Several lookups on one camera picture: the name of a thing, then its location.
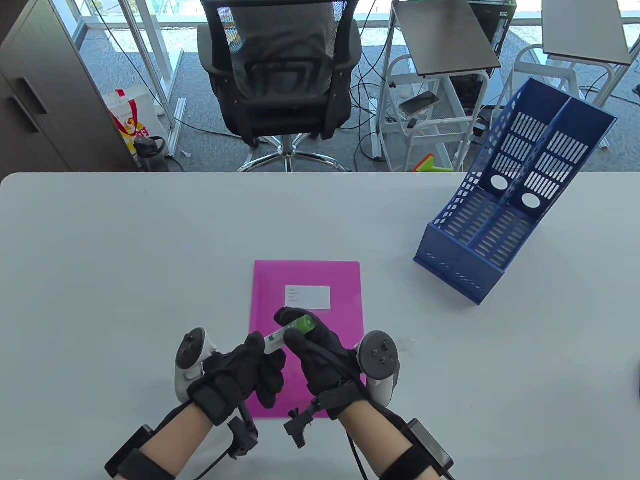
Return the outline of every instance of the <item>blue file organizer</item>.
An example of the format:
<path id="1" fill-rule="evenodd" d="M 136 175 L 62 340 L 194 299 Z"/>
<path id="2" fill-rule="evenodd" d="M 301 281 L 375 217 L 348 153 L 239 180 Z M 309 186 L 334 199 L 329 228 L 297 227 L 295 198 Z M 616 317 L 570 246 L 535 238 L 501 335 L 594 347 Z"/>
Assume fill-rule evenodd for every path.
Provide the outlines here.
<path id="1" fill-rule="evenodd" d="M 414 260 L 480 305 L 616 118 L 530 79 Z"/>

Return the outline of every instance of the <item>chair backrest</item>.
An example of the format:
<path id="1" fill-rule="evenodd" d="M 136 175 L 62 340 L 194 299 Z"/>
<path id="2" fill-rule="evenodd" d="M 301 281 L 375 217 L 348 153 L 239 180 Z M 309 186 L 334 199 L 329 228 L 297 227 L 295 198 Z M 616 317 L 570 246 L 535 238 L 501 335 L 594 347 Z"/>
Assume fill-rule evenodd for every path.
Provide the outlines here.
<path id="1" fill-rule="evenodd" d="M 331 86 L 334 66 L 348 58 L 357 2 L 202 0 L 213 67 L 232 71 L 252 103 L 318 99 Z"/>

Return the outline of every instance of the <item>glue stick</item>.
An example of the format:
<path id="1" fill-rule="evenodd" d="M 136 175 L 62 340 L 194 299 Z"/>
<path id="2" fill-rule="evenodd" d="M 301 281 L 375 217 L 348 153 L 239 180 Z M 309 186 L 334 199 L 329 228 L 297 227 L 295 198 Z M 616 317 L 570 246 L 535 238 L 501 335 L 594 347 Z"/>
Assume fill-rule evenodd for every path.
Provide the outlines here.
<path id="1" fill-rule="evenodd" d="M 273 332 L 268 337 L 264 337 L 264 354 L 270 355 L 276 350 L 280 350 L 284 347 L 284 332 L 289 328 L 295 328 L 302 332 L 303 335 L 311 332 L 316 327 L 316 322 L 309 315 L 300 317 L 297 320 L 289 323 L 281 329 Z"/>

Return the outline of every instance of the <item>chair armrest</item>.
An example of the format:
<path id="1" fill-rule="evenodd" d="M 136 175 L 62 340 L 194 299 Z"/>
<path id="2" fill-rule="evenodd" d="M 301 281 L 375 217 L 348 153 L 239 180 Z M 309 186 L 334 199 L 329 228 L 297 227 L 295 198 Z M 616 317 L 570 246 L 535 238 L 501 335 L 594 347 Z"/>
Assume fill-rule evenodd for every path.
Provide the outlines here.
<path id="1" fill-rule="evenodd" d="M 211 31 L 208 24 L 198 25 L 198 56 L 200 57 L 200 64 L 208 73 L 233 77 L 233 72 L 227 70 L 220 70 L 213 66 L 213 44 L 211 42 Z"/>
<path id="2" fill-rule="evenodd" d="M 344 63 L 335 66 L 336 70 L 353 70 L 362 59 L 362 42 L 356 20 L 351 23 L 351 33 L 349 36 L 349 59 Z"/>

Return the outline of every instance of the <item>hand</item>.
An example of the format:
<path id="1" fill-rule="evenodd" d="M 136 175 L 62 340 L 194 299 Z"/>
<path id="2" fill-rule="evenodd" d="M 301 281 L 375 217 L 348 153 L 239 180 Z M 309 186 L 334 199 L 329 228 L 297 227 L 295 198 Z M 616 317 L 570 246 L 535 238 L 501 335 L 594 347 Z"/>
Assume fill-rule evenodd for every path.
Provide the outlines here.
<path id="1" fill-rule="evenodd" d="M 343 347 L 338 335 L 329 330 L 313 313 L 300 308 L 284 307 L 278 310 L 274 320 L 278 325 L 285 326 L 304 315 L 313 318 L 316 327 L 306 335 L 291 328 L 285 332 L 284 342 L 300 359 L 302 371 L 308 382 L 307 388 L 312 394 L 318 396 L 327 390 L 337 388 L 342 382 L 362 372 L 358 366 L 355 351 Z M 327 360 L 326 352 L 335 355 L 349 372 L 335 362 Z"/>
<path id="2" fill-rule="evenodd" d="M 265 408 L 273 408 L 284 386 L 285 359 L 282 350 L 265 355 L 262 334 L 253 332 L 232 352 L 214 353 L 202 362 L 204 376 L 187 393 L 216 426 L 254 391 Z"/>

